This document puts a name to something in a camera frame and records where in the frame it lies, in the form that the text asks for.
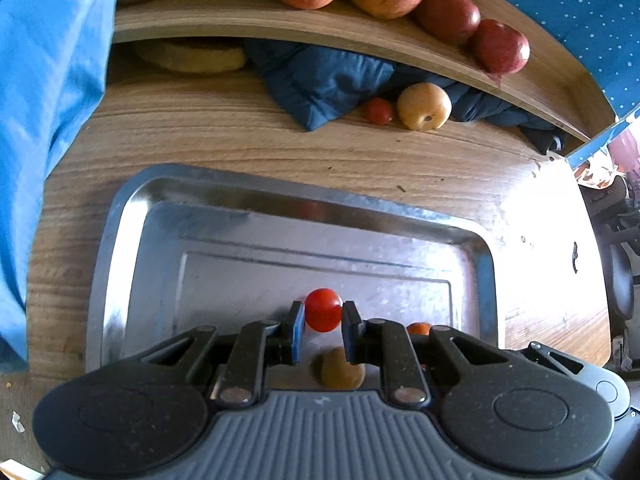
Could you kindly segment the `orange cherry tomato front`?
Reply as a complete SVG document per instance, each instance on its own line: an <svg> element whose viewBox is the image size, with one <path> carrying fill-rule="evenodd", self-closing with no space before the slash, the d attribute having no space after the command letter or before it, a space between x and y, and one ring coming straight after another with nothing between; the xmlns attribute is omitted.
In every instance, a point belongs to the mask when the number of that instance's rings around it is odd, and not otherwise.
<svg viewBox="0 0 640 480"><path fill-rule="evenodd" d="M431 330L431 324L427 322L414 322L406 327L409 334L428 336Z"/></svg>

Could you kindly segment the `small brown longan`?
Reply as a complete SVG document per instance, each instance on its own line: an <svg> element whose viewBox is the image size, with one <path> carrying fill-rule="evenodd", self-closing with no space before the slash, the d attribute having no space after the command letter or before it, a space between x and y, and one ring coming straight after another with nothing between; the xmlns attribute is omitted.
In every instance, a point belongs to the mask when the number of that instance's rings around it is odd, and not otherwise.
<svg viewBox="0 0 640 480"><path fill-rule="evenodd" d="M320 382L331 390L357 390L366 379L366 367L346 360L343 347L322 354Z"/></svg>

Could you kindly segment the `red cherry tomato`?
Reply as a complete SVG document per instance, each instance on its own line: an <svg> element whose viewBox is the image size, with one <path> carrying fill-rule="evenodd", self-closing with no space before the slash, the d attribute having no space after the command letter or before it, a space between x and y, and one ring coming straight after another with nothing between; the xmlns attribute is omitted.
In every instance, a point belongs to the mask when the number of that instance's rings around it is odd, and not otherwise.
<svg viewBox="0 0 640 480"><path fill-rule="evenodd" d="M394 119L394 107L386 99L375 96L362 104L362 116L370 124L385 126Z"/></svg>
<svg viewBox="0 0 640 480"><path fill-rule="evenodd" d="M318 288L310 292L304 300L305 321L318 333L329 333L342 320L341 297L329 288Z"/></svg>

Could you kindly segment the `red cherry tomato back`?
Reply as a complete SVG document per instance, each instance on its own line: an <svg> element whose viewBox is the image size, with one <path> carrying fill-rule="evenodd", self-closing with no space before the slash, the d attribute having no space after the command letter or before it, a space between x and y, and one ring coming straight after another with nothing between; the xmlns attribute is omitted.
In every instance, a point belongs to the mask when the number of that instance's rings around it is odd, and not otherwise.
<svg viewBox="0 0 640 480"><path fill-rule="evenodd" d="M362 116L370 124L385 126L394 119L394 107L386 99L375 96L362 104Z"/></svg>

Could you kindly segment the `steel tray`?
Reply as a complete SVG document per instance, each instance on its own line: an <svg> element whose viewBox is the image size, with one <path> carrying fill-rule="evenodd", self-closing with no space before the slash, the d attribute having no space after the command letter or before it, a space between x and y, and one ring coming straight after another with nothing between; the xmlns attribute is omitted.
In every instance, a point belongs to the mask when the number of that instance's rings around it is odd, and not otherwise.
<svg viewBox="0 0 640 480"><path fill-rule="evenodd" d="M323 287L363 318L504 341L494 257L479 224L329 188L158 165L130 178L107 213L87 370L195 326L227 335L283 318Z"/></svg>

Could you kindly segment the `black office chair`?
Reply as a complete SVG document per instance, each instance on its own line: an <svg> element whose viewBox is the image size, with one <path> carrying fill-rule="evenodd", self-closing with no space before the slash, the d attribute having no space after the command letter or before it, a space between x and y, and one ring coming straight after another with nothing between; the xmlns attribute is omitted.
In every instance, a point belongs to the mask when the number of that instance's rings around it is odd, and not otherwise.
<svg viewBox="0 0 640 480"><path fill-rule="evenodd" d="M607 188L579 187L597 237L612 338L639 361L639 199L623 176Z"/></svg>

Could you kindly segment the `yellow apple back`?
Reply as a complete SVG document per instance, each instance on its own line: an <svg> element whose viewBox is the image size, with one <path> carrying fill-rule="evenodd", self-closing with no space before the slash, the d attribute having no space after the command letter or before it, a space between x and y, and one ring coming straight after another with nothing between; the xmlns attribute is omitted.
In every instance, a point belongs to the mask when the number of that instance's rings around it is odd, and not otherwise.
<svg viewBox="0 0 640 480"><path fill-rule="evenodd" d="M429 82L405 88L397 100L400 121L413 131L442 128L449 119L451 109L452 104L447 92Z"/></svg>

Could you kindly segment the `dark blue cloth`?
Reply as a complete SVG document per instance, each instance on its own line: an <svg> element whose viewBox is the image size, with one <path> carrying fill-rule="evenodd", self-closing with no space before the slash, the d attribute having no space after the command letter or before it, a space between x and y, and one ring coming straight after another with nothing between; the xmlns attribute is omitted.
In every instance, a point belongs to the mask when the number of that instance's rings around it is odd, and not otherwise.
<svg viewBox="0 0 640 480"><path fill-rule="evenodd" d="M468 84L406 64L300 42L247 39L247 63L273 99L304 129L314 131L378 96L395 102L412 84L436 84L448 94L456 122L486 120L515 127L540 154L565 148L567 134L544 119Z"/></svg>

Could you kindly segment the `wooden curved shelf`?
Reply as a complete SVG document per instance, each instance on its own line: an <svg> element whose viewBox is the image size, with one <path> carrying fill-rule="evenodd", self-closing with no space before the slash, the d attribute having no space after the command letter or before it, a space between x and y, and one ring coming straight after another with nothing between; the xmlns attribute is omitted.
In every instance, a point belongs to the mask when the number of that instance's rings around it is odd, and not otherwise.
<svg viewBox="0 0 640 480"><path fill-rule="evenodd" d="M349 0L310 11L279 0L151 0L117 10L113 40L239 37L318 44L461 81L534 113L582 143L616 123L597 81L558 40L506 0L473 1L485 18L527 37L532 53L519 73L488 76L461 50L428 36L408 18L377 20Z"/></svg>

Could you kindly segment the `red apple right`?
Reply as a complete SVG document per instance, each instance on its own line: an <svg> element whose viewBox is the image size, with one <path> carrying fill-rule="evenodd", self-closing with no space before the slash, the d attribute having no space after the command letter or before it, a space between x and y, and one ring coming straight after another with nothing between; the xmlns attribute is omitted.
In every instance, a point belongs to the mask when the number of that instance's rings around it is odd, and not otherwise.
<svg viewBox="0 0 640 480"><path fill-rule="evenodd" d="M469 42L475 62L487 73L516 74L529 60L528 39L513 27L483 18Z"/></svg>

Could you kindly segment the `light blue cloth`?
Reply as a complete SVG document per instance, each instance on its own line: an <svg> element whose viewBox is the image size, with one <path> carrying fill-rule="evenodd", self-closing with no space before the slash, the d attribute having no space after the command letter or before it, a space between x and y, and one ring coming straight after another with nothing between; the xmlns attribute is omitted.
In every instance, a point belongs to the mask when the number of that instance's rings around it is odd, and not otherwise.
<svg viewBox="0 0 640 480"><path fill-rule="evenodd" d="M44 182L100 104L116 0L1 0L1 370L28 367Z"/></svg>

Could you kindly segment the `blue dotted board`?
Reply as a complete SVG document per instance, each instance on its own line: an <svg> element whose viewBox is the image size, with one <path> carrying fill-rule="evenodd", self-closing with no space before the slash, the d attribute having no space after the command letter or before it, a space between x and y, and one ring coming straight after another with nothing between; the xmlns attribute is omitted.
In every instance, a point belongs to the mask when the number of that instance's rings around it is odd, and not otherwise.
<svg viewBox="0 0 640 480"><path fill-rule="evenodd" d="M593 76L614 124L575 155L577 167L639 119L639 0L506 0L550 32Z"/></svg>

